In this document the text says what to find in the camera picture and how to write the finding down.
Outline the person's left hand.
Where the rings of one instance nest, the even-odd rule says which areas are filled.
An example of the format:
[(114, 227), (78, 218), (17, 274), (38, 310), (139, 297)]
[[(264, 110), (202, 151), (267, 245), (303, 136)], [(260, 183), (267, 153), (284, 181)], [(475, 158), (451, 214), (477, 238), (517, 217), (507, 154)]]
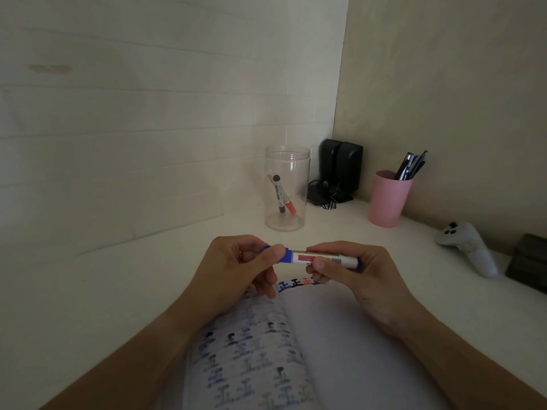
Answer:
[(274, 266), (252, 266), (253, 250), (267, 244), (250, 234), (215, 238), (181, 295), (184, 328), (189, 334), (225, 313), (253, 285), (268, 299), (276, 297)]

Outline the person's right hand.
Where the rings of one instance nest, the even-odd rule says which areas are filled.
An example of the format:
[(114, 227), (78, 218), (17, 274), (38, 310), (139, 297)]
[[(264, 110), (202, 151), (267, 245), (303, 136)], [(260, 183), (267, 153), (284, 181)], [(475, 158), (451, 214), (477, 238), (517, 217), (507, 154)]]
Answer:
[(423, 310), (386, 248), (350, 241), (331, 241), (307, 247), (308, 252), (358, 257), (361, 269), (347, 274), (324, 274), (349, 288), (366, 314), (388, 335), (403, 333)]

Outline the white marker pen blue end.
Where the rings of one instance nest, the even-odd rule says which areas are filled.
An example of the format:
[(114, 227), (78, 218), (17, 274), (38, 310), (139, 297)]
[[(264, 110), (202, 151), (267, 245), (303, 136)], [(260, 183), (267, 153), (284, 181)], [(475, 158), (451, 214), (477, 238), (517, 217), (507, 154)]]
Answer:
[(317, 257), (324, 257), (334, 263), (341, 265), (346, 269), (361, 269), (363, 262), (358, 257), (351, 257), (339, 254), (312, 253), (293, 250), (291, 252), (289, 263), (305, 263), (310, 265)]

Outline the person's right forearm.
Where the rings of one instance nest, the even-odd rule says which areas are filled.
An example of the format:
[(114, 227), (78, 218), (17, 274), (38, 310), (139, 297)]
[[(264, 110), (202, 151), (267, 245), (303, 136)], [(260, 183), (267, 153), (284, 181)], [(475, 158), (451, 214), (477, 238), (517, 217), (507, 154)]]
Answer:
[(383, 326), (420, 361), (455, 410), (547, 410), (547, 397), (475, 349), (420, 303)]

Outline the person's left forearm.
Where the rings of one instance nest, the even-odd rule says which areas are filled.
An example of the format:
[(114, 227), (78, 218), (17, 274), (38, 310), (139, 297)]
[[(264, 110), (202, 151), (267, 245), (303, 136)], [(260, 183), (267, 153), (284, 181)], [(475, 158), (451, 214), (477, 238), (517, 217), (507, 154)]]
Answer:
[(147, 410), (198, 330), (223, 310), (211, 300), (184, 292), (39, 410)]

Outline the red marker pen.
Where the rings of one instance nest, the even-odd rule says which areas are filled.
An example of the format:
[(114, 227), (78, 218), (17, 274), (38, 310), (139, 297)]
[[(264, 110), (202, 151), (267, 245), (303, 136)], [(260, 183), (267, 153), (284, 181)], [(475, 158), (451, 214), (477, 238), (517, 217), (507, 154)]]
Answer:
[[(269, 178), (271, 184), (274, 186), (273, 182), (272, 182), (272, 176), (274, 175), (273, 172), (271, 171), (268, 171), (266, 173), (267, 177)], [(286, 212), (288, 212), (289, 214), (291, 215), (296, 215), (297, 213), (297, 210), (295, 208), (295, 206), (293, 205), (291, 199), (289, 198), (288, 194), (285, 192), (284, 188), (283, 188), (283, 192), (284, 192), (284, 199), (285, 199), (285, 206), (286, 206)], [(276, 197), (276, 202), (277, 202), (277, 206), (278, 206), (278, 200), (277, 200), (277, 196), (276, 196), (276, 190), (275, 190), (275, 197)]]

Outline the black marker pen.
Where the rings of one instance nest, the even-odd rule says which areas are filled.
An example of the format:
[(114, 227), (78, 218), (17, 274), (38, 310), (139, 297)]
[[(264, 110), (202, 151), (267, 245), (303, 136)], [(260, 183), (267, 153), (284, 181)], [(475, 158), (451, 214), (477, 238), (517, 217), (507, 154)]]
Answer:
[(282, 188), (282, 185), (281, 185), (280, 176), (277, 175), (277, 174), (274, 174), (272, 176), (272, 182), (273, 182), (273, 184), (275, 186), (275, 190), (276, 190), (276, 196), (277, 196), (277, 200), (278, 200), (279, 212), (281, 214), (284, 214), (286, 212), (286, 206), (285, 206), (284, 192), (283, 192), (283, 188)]

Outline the open notebook with ink writing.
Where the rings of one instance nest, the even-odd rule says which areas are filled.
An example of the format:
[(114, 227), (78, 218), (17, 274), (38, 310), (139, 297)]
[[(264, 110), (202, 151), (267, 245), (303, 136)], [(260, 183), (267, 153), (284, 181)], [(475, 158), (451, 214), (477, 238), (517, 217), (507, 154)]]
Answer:
[(197, 334), (154, 410), (450, 410), (351, 291), (298, 276), (250, 287)]

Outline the pink cup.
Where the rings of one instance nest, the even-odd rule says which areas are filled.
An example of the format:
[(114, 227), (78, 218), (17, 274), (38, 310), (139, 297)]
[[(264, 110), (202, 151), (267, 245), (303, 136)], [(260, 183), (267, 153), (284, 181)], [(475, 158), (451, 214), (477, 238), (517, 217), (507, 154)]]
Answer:
[(389, 170), (377, 171), (373, 177), (372, 198), (368, 220), (373, 225), (393, 228), (399, 224), (401, 213), (413, 180), (397, 180)]

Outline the clear plastic jar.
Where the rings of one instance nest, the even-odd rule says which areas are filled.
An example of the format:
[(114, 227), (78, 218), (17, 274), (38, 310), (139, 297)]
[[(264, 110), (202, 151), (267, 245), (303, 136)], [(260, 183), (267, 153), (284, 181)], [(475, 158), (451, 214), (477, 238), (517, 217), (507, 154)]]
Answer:
[[(267, 227), (278, 232), (294, 232), (304, 227), (307, 209), (311, 150), (299, 146), (268, 146), (265, 149), (263, 174), (264, 220)], [(275, 189), (267, 177), (271, 171), (281, 183), (297, 213), (280, 214)]]

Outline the black desktop speaker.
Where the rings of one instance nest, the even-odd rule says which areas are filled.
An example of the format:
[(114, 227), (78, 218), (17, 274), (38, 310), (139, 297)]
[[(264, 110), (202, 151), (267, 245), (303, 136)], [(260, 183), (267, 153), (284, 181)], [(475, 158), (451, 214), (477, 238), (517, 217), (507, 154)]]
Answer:
[(361, 145), (342, 142), (336, 156), (336, 194), (338, 204), (353, 200), (359, 189), (364, 148)]
[(336, 174), (338, 151), (342, 142), (325, 139), (318, 149), (319, 156), (319, 183), (327, 190), (334, 191), (338, 186)]

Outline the white handheld controller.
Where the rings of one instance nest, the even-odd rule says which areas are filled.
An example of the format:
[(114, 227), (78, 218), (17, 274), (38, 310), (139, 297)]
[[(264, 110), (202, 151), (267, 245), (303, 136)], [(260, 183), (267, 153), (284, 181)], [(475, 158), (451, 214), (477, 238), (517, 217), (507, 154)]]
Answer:
[(438, 231), (434, 242), (445, 247), (455, 247), (465, 255), (479, 275), (485, 278), (499, 276), (499, 269), (488, 247), (476, 228), (466, 221), (453, 221)]

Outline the dark brown box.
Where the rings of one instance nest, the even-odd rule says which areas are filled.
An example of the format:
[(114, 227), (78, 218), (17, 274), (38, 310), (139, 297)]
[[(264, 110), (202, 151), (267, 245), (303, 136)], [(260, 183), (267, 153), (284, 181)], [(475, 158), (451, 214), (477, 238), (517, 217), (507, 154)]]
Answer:
[(505, 276), (547, 295), (547, 238), (524, 234)]

